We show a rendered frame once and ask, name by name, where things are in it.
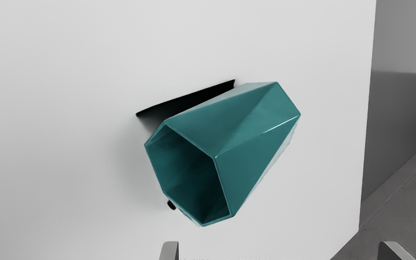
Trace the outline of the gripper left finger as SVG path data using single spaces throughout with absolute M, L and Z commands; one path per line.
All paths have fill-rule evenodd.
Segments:
M 160 260 L 179 260 L 179 242 L 164 242 L 160 253 Z

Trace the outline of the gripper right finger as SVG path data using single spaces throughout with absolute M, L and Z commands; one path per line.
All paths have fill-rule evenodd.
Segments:
M 401 245 L 393 241 L 378 244 L 378 260 L 416 260 Z

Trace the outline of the teal faceted mug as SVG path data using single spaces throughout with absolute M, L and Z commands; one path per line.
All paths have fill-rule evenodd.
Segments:
M 237 214 L 300 116 L 278 82 L 245 83 L 165 119 L 144 148 L 163 194 L 205 227 Z

